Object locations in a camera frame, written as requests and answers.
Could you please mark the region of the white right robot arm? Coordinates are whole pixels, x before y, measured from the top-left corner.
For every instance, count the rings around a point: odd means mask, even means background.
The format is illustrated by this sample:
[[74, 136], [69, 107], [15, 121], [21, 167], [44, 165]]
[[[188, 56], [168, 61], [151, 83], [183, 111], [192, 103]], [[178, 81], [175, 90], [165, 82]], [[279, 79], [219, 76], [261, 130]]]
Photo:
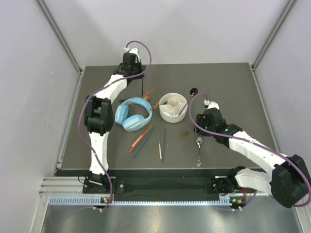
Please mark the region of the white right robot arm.
[[244, 166], [231, 169], [226, 178], [213, 180], [220, 193], [238, 192], [251, 188], [271, 195], [286, 208], [298, 207], [299, 201], [311, 195], [311, 177], [302, 157], [280, 154], [250, 137], [235, 124], [227, 124], [217, 108], [197, 114], [194, 132], [212, 136], [217, 143], [242, 154], [257, 164], [262, 171]]

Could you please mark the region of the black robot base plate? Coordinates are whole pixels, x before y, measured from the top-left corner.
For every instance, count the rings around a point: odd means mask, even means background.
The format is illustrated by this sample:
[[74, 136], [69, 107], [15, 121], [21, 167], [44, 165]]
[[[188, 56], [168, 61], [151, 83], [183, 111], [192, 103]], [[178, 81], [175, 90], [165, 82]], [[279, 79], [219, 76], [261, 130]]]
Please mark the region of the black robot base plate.
[[108, 194], [116, 200], [208, 200], [242, 188], [234, 169], [112, 169], [107, 176], [85, 173], [83, 193]]

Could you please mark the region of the black spoon long handle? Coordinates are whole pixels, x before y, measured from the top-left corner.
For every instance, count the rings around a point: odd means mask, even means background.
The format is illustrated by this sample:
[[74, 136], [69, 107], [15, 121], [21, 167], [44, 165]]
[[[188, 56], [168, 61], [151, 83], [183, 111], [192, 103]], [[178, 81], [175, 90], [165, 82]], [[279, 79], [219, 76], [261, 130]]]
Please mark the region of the black spoon long handle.
[[187, 100], [186, 104], [184, 105], [184, 107], [180, 110], [179, 112], [179, 116], [182, 114], [183, 110], [186, 108], [187, 104], [189, 103], [189, 101], [198, 94], [198, 88], [194, 87], [190, 90], [190, 97]]

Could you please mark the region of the light blue headphones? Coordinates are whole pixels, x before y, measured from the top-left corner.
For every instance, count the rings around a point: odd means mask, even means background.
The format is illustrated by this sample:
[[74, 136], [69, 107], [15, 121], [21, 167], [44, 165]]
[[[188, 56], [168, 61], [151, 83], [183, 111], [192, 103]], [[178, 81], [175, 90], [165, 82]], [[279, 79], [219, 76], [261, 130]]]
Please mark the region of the light blue headphones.
[[[148, 116], [132, 115], [128, 116], [129, 107], [131, 104], [140, 105], [147, 111]], [[115, 112], [115, 123], [121, 125], [127, 132], [134, 132], [146, 126], [152, 119], [153, 112], [151, 105], [146, 100], [128, 100], [120, 104]]]

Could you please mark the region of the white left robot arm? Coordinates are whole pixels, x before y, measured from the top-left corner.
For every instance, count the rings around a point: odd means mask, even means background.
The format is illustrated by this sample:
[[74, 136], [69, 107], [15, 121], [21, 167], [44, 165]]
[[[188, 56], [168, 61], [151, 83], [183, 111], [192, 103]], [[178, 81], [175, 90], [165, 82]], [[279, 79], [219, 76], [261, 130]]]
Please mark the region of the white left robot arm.
[[141, 63], [138, 49], [127, 49], [123, 54], [122, 63], [112, 73], [104, 87], [95, 92], [88, 100], [84, 110], [84, 125], [87, 129], [91, 149], [91, 177], [93, 186], [99, 192], [106, 192], [110, 188], [110, 180], [104, 175], [108, 171], [107, 141], [114, 124], [112, 103], [119, 93], [124, 90], [132, 80], [144, 77], [145, 67]]

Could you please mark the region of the gold spoon green handle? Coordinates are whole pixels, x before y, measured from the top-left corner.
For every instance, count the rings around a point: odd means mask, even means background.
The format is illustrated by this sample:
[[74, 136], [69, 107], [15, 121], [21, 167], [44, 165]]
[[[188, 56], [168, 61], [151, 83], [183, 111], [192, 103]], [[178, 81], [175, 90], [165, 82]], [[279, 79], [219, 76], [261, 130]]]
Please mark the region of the gold spoon green handle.
[[128, 101], [128, 100], [131, 100], [131, 101], [134, 101], [134, 100], [146, 100], [146, 101], [149, 101], [150, 100], [150, 96], [147, 95], [147, 96], [142, 97], [142, 98], [134, 97], [134, 98], [130, 98], [130, 99], [120, 99], [119, 102], [122, 103], [122, 102], [125, 102], [125, 101]]

